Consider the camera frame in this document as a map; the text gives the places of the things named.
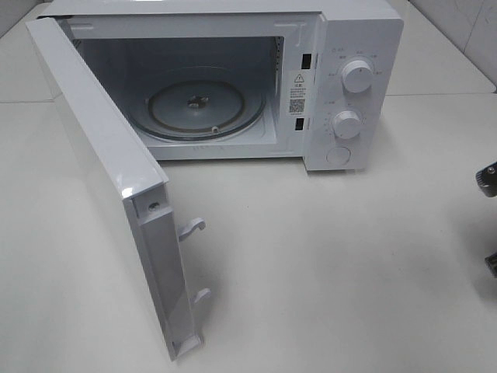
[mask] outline microwave oven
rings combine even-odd
[[[92,195],[125,217],[172,359],[200,344],[156,160],[362,169],[403,22],[385,0],[54,0],[27,23]]]

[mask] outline microwave door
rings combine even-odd
[[[177,233],[167,176],[57,21],[39,19],[27,27],[91,195],[112,219],[109,226],[122,220],[133,237],[174,360],[200,344],[179,240],[203,228],[203,222],[196,219]]]

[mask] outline black object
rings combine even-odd
[[[497,277],[497,253],[485,258],[485,263],[487,263],[487,266],[494,277]]]
[[[497,196],[497,162],[478,172],[476,182],[485,196]]]
[[[485,196],[497,196],[497,162],[479,171],[476,182]],[[485,263],[494,277],[497,277],[497,253],[485,258]]]
[[[297,118],[295,120],[295,130],[302,131],[304,129],[304,118]]]
[[[311,68],[312,54],[302,54],[302,69]]]

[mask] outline warning label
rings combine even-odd
[[[294,70],[288,72],[288,113],[304,115],[308,96],[308,71]]]

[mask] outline table surface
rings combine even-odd
[[[31,73],[6,100],[48,100]],[[177,221],[207,221],[182,245],[188,287],[213,289],[205,345],[175,363],[54,105],[0,103],[0,371],[494,371],[497,209],[474,174],[497,96],[459,93],[387,97],[362,172],[163,162]]]

